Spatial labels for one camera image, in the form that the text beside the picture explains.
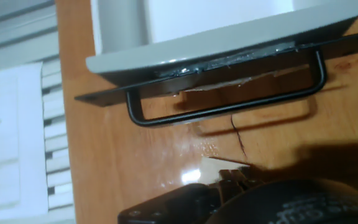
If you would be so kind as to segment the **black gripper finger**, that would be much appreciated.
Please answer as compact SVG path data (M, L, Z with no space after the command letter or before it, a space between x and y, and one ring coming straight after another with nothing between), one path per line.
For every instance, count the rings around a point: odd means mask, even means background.
M119 224L206 223L228 200L248 189L240 170L221 170L212 184L188 184L123 210Z

